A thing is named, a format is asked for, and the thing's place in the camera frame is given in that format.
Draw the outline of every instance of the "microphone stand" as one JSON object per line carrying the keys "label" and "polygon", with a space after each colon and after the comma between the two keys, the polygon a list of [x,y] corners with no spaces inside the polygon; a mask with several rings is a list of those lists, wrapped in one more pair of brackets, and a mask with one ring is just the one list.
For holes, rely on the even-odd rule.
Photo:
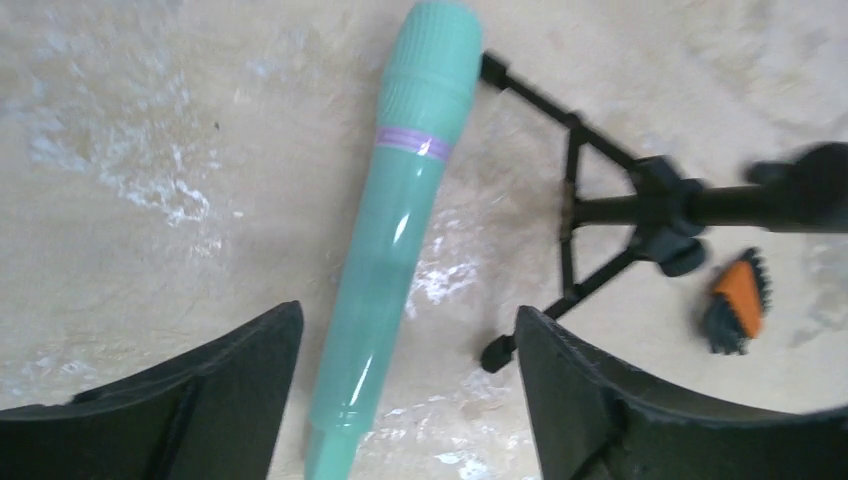
{"label": "microphone stand", "polygon": [[[666,156],[634,157],[585,124],[577,112],[511,75],[507,64],[491,52],[483,55],[480,79],[512,91],[568,131],[559,232],[562,297],[543,311],[551,319],[565,315],[635,262],[653,262],[667,277],[696,270],[707,257],[697,238],[707,227],[848,233],[848,144],[817,144],[790,163],[755,163],[746,172],[749,185],[706,188],[701,180],[683,178]],[[583,146],[625,170],[636,194],[581,198],[577,172]],[[578,283],[571,240],[575,230],[588,225],[636,228],[621,252]],[[512,335],[500,336],[483,351],[483,369],[497,372],[516,349]]]}

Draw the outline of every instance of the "orange toy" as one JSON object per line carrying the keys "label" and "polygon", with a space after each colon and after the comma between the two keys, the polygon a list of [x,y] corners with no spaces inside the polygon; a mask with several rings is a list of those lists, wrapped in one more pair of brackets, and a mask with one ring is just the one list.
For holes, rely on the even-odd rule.
{"label": "orange toy", "polygon": [[769,280],[757,248],[749,248],[722,272],[712,288],[704,327],[713,353],[744,355],[763,329]]}

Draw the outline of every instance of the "purple band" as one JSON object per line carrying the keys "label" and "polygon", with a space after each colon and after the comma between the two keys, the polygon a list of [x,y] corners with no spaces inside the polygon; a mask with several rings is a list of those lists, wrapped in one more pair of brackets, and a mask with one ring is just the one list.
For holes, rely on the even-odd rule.
{"label": "purple band", "polygon": [[378,128],[377,140],[374,144],[378,147],[406,150],[445,163],[447,163],[451,150],[453,150],[452,145],[430,134],[400,127]]}

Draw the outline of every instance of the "floor stain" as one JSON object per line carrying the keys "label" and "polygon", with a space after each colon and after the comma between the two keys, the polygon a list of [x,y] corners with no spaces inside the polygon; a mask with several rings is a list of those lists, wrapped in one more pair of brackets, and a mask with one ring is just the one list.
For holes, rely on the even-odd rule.
{"label": "floor stain", "polygon": [[810,324],[798,329],[790,341],[798,348],[824,333],[848,331],[848,238],[843,235],[810,235],[804,252],[806,275],[818,287],[807,313]]}

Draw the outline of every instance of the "mint green microphone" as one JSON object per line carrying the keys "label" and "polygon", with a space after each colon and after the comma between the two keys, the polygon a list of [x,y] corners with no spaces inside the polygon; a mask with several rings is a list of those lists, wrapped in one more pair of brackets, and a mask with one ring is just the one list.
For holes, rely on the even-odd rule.
{"label": "mint green microphone", "polygon": [[371,166],[313,393],[308,480],[348,478],[372,428],[442,173],[471,112],[482,37],[469,7],[418,3],[383,72]]}

